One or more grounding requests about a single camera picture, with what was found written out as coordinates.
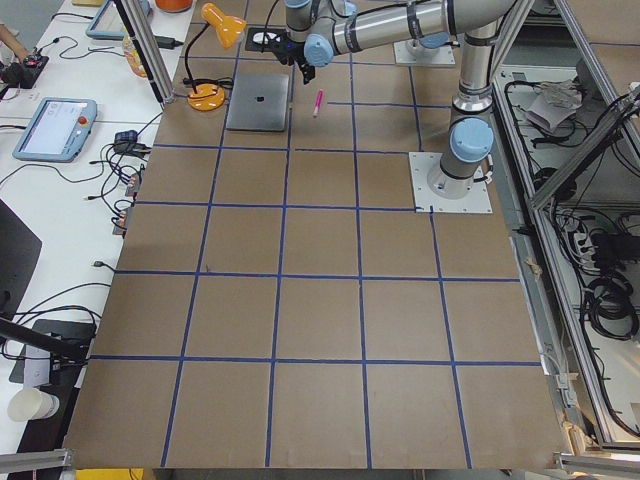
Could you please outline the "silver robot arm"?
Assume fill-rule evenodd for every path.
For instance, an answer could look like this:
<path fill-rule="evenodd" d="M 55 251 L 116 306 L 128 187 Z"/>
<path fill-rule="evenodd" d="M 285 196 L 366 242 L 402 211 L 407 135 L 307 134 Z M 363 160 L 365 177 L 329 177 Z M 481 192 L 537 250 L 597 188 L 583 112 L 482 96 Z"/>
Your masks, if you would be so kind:
<path fill-rule="evenodd" d="M 440 33 L 462 35 L 449 145 L 428 174 L 431 191 L 458 200 L 468 194 L 492 149 L 494 133 L 487 120 L 492 67 L 502 24 L 515 7 L 513 1 L 407 1 L 360 12 L 349 2 L 288 1 L 285 32 L 269 46 L 282 64 L 298 66 L 309 83 L 316 68 L 339 55 Z"/>

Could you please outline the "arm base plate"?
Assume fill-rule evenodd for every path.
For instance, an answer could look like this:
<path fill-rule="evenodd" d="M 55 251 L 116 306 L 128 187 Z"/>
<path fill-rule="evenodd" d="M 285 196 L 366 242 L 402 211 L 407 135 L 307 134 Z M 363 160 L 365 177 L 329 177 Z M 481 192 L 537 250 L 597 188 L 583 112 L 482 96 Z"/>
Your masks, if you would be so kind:
<path fill-rule="evenodd" d="M 438 152 L 408 154 L 414 209 L 417 213 L 492 214 L 488 192 L 491 173 L 481 166 L 466 180 L 447 177 Z"/>
<path fill-rule="evenodd" d="M 456 64 L 451 46 L 427 48 L 414 41 L 393 44 L 395 63 L 404 66 L 453 68 Z"/>

